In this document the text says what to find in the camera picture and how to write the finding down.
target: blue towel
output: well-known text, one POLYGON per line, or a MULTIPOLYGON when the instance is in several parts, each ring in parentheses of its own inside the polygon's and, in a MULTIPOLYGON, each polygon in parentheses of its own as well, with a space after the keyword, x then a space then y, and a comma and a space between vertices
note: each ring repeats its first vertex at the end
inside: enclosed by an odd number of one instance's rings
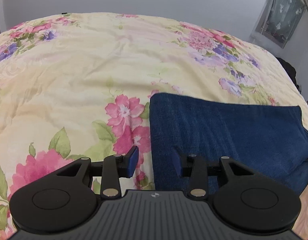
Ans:
MULTIPOLYGON (((280 181, 297 194, 308 184, 308 131, 299 106, 224 104, 159 93, 150 99, 157 190, 187 188, 172 164, 175 147, 207 161, 231 158, 280 181)), ((210 193, 217 181, 210 177, 210 193)))

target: bed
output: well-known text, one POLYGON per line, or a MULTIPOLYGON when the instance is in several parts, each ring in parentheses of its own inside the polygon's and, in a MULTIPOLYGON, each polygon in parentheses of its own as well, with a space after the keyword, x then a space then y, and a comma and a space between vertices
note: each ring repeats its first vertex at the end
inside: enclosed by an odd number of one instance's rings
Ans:
MULTIPOLYGON (((308 106, 278 60, 222 31, 113 13, 21 23, 0 34, 0 239, 15 231, 11 195, 82 156, 102 161, 137 145, 123 191, 154 189, 149 102, 159 92, 299 105, 308 130, 308 106)), ((293 230, 308 239, 308 186, 301 201, 293 230)))

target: sheer curtain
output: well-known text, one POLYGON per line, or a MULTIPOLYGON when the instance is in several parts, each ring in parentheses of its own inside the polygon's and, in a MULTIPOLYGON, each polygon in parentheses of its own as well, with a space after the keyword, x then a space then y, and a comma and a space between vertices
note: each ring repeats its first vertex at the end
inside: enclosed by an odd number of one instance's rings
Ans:
POLYGON ((255 31, 284 48, 305 10, 302 0, 267 0, 255 31))

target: silver pin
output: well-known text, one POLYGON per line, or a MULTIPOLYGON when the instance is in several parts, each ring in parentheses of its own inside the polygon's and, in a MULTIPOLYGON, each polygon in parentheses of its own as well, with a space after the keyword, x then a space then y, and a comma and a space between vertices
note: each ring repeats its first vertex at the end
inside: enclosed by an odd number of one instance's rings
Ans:
POLYGON ((108 196, 108 197, 114 197, 118 194, 118 190, 114 188, 107 188, 103 190, 103 195, 108 196))
POLYGON ((203 197, 206 195, 206 191, 201 189, 201 188, 195 188, 191 190, 191 195, 193 195, 194 197, 203 197))

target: purple flower print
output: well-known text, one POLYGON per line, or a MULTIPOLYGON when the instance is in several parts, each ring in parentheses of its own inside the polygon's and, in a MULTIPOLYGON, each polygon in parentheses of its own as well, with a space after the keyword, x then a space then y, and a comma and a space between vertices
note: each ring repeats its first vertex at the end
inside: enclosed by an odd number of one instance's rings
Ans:
POLYGON ((47 40, 47 41, 50 41, 50 40, 52 40, 52 39, 54 39, 55 38, 55 35, 54 35, 54 33, 52 32, 52 31, 49 31, 49 33, 45 33, 44 34, 44 36, 43 36, 43 40, 45 41, 45 40, 47 40))
POLYGON ((260 66, 259 66, 259 64, 257 63, 257 61, 255 60, 255 58, 254 58, 251 54, 248 54, 248 57, 249 57, 249 61, 250 61, 255 67, 257 67, 258 69, 260 69, 260 66))
POLYGON ((208 66, 223 66, 227 63, 225 59, 221 59, 218 56, 210 56, 210 57, 205 57, 201 55, 199 52, 189 52, 190 57, 194 58, 198 63, 201 65, 208 65, 208 66))
POLYGON ((226 48, 223 45, 218 45, 217 48, 214 48, 213 51, 222 57, 224 57, 227 60, 233 61, 233 62, 238 62, 239 59, 233 56, 232 54, 229 54, 226 50, 226 48))
POLYGON ((233 81, 228 80, 226 78, 220 78, 218 82, 221 85, 222 89, 227 90, 228 93, 235 95, 237 97, 241 96, 240 87, 237 84, 235 84, 233 81))
POLYGON ((235 78, 235 82, 239 84, 243 84, 249 87, 255 87, 254 81, 247 75, 244 75, 242 72, 233 69, 230 67, 230 73, 235 78))
POLYGON ((16 43, 11 44, 8 46, 3 52, 0 53, 0 61, 9 58, 12 56, 12 54, 18 49, 18 46, 16 43))

